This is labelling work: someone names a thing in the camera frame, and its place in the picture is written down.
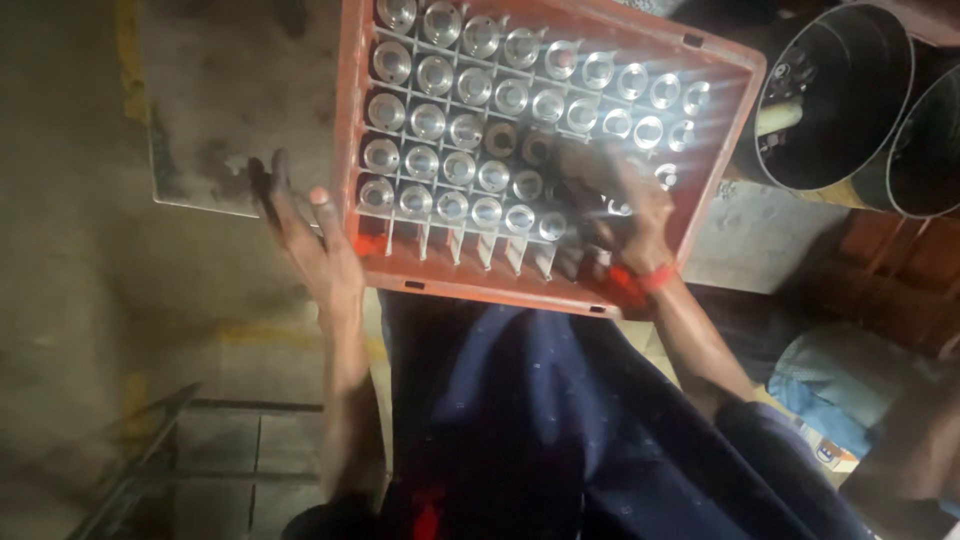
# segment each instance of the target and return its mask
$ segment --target shiny metal cylinder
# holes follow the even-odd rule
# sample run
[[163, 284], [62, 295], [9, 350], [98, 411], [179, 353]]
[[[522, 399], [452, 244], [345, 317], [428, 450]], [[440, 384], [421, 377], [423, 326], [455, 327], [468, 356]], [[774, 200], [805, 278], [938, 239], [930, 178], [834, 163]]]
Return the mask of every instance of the shiny metal cylinder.
[[363, 161], [376, 174], [391, 174], [400, 166], [400, 151], [389, 138], [375, 138], [363, 149]]
[[670, 134], [667, 136], [666, 145], [674, 152], [682, 152], [686, 147], [693, 144], [693, 122], [681, 120], [670, 128]]
[[540, 55], [540, 35], [526, 28], [517, 28], [503, 43], [503, 58], [514, 69], [526, 69]]
[[482, 229], [490, 229], [499, 225], [502, 215], [503, 207], [493, 197], [483, 197], [477, 200], [473, 203], [473, 209], [470, 211], [473, 223], [476, 223]]
[[420, 180], [433, 180], [440, 170], [440, 158], [437, 153], [429, 146], [415, 146], [404, 160], [407, 166], [407, 173]]
[[514, 195], [517, 199], [528, 202], [540, 197], [543, 193], [543, 178], [537, 171], [523, 171], [514, 176]]
[[418, 138], [437, 140], [445, 129], [444, 112], [432, 103], [424, 103], [410, 113], [410, 130]]
[[507, 210], [504, 217], [504, 224], [512, 233], [524, 234], [530, 231], [534, 226], [537, 216], [534, 211], [526, 205], [514, 205]]
[[548, 242], [556, 242], [566, 234], [566, 217], [556, 211], [547, 212], [540, 218], [538, 229], [540, 238]]
[[577, 68], [577, 49], [576, 43], [564, 39], [554, 41], [543, 57], [543, 70], [558, 81], [569, 79]]
[[423, 36], [438, 47], [449, 47], [460, 36], [463, 16], [449, 2], [434, 2], [423, 13]]
[[483, 138], [487, 153], [495, 158], [507, 158], [516, 148], [516, 128], [507, 122], [498, 122], [487, 128]]
[[450, 140], [457, 148], [476, 148], [481, 138], [483, 122], [473, 114], [461, 114], [450, 123]]
[[437, 199], [437, 213], [443, 219], [460, 222], [467, 219], [470, 204], [459, 191], [447, 191]]
[[417, 20], [417, 0], [376, 0], [376, 13], [388, 28], [406, 34]]
[[500, 44], [500, 27], [493, 19], [480, 15], [473, 17], [464, 27], [461, 50], [474, 58], [484, 59], [496, 51]]
[[426, 57], [417, 66], [417, 85], [432, 96], [446, 94], [453, 86], [453, 66], [443, 57]]
[[373, 71], [384, 83], [402, 85], [412, 67], [410, 53], [396, 41], [384, 41], [373, 51]]
[[684, 91], [684, 112], [696, 116], [710, 102], [710, 83], [694, 83]]
[[377, 177], [360, 188], [360, 205], [372, 210], [387, 210], [394, 205], [394, 187], [383, 177]]
[[571, 132], [585, 134], [597, 123], [597, 103], [590, 98], [580, 98], [566, 110], [566, 126]]
[[476, 161], [466, 152], [452, 152], [444, 160], [444, 176], [451, 184], [467, 185], [476, 172]]
[[533, 103], [534, 119], [547, 124], [556, 124], [564, 115], [564, 95], [557, 89], [542, 90]]
[[415, 217], [426, 217], [433, 208], [433, 195], [422, 185], [409, 185], [400, 193], [400, 211]]
[[613, 80], [613, 71], [613, 53], [592, 53], [584, 60], [581, 75], [587, 88], [599, 90]]
[[510, 183], [510, 169], [502, 161], [487, 161], [480, 165], [477, 182], [484, 191], [502, 191]]
[[663, 138], [663, 122], [656, 116], [644, 116], [636, 122], [634, 143], [643, 150], [656, 147]]
[[673, 73], [664, 73], [650, 85], [650, 103], [657, 109], [669, 109], [680, 97], [680, 79]]
[[623, 99], [634, 101], [647, 89], [649, 79], [647, 68], [642, 63], [631, 63], [616, 78], [616, 92]]
[[504, 114], [516, 116], [527, 108], [530, 90], [520, 79], [507, 79], [493, 94], [493, 104]]
[[626, 109], [614, 109], [603, 120], [603, 133], [627, 138], [634, 126], [634, 119]]
[[457, 95], [460, 101], [474, 107], [487, 103], [493, 92], [490, 75], [479, 67], [465, 69], [457, 80]]

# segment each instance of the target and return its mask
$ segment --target metal bucket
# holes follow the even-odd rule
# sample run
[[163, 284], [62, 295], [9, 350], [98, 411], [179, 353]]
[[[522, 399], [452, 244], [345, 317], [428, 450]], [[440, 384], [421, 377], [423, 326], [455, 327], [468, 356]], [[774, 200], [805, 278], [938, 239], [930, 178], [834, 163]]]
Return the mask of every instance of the metal bucket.
[[[860, 170], [893, 136], [910, 95], [914, 54], [892, 13], [843, 5], [732, 38], [767, 57], [766, 80], [733, 152], [750, 180], [822, 189]], [[802, 116], [765, 134], [760, 120], [770, 117], [769, 106], [789, 103]]]
[[918, 75], [892, 142], [853, 175], [860, 200], [927, 218], [960, 208], [960, 61]]

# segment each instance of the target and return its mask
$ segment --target hole in metal cup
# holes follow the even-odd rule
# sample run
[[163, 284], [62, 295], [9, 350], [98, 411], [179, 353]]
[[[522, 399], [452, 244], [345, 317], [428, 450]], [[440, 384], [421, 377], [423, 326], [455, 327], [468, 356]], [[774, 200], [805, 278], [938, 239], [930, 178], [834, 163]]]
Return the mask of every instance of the hole in metal cup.
[[432, 103], [424, 103], [410, 113], [410, 129], [418, 138], [437, 140], [446, 129], [444, 112]]
[[681, 120], [670, 128], [670, 136], [667, 138], [667, 146], [674, 152], [682, 152], [687, 145], [693, 144], [693, 122]]
[[501, 191], [510, 182], [510, 169], [502, 161], [487, 161], [480, 166], [477, 173], [477, 182], [484, 191], [496, 193]]
[[479, 199], [476, 203], [473, 203], [473, 210], [470, 212], [473, 223], [484, 229], [499, 225], [501, 215], [503, 215], [503, 207], [493, 197]]
[[504, 114], [516, 116], [527, 107], [530, 91], [520, 79], [507, 79], [500, 83], [493, 95], [493, 103]]
[[464, 47], [467, 54], [484, 59], [496, 51], [500, 44], [500, 27], [486, 16], [473, 17], [464, 27]]
[[389, 138], [375, 138], [363, 150], [367, 168], [376, 174], [391, 174], [400, 165], [400, 151]]
[[407, 173], [420, 180], [432, 180], [440, 169], [440, 159], [429, 146], [415, 146], [407, 153]]
[[540, 35], [526, 28], [517, 28], [503, 43], [503, 58], [515, 69], [526, 69], [540, 55]]
[[411, 67], [410, 53], [396, 41], [380, 43], [373, 51], [373, 71], [384, 83], [402, 85]]
[[657, 109], [669, 109], [680, 97], [680, 79], [673, 73], [664, 73], [650, 86], [650, 103]]
[[465, 152], [453, 152], [444, 160], [444, 176], [454, 185], [469, 184], [476, 170], [473, 157]]
[[656, 116], [645, 116], [640, 118], [634, 128], [634, 143], [636, 146], [649, 150], [663, 138], [663, 123]]
[[464, 70], [457, 80], [457, 94], [460, 95], [460, 101], [467, 105], [476, 107], [487, 103], [492, 91], [490, 75], [479, 67]]
[[373, 126], [386, 132], [395, 132], [403, 126], [406, 111], [403, 102], [394, 94], [377, 94], [370, 100], [367, 113]]
[[447, 2], [435, 2], [423, 14], [423, 35], [438, 47], [449, 47], [460, 36], [463, 17]]
[[543, 192], [543, 178], [537, 171], [523, 171], [514, 177], [514, 195], [521, 201], [533, 201]]

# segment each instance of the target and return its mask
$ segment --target finger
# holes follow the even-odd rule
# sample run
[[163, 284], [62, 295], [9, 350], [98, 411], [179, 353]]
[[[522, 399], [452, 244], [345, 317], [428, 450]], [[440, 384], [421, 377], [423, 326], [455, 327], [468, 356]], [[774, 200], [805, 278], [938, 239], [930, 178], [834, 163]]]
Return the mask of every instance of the finger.
[[343, 225], [340, 223], [340, 212], [337, 211], [326, 189], [314, 187], [310, 191], [310, 209], [320, 230], [324, 232], [327, 251], [341, 250], [349, 245]]

